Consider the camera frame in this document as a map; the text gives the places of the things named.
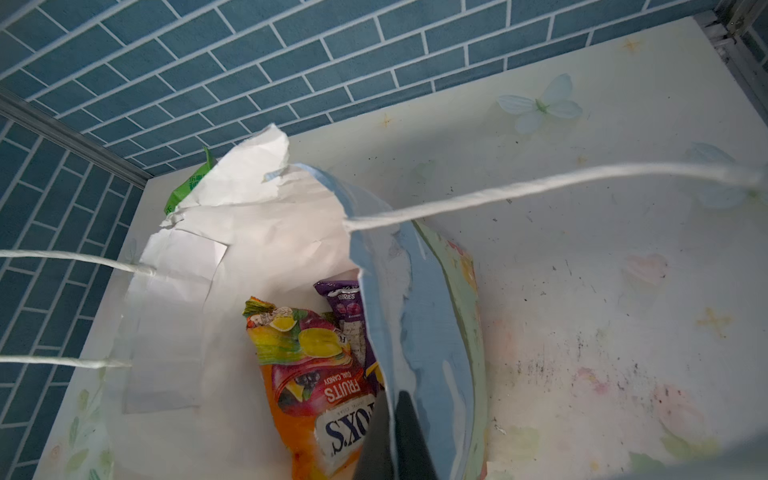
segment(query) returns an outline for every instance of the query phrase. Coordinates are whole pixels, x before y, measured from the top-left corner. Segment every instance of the fox's fruits candy bag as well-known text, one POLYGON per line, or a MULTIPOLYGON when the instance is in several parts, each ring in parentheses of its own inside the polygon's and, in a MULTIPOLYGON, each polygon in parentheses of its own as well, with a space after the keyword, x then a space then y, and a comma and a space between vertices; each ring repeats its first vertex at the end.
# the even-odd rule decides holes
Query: fox's fruits candy bag
POLYGON ((349 340, 311 310, 254 297, 243 316, 293 480, 332 478, 357 460, 375 400, 349 340))

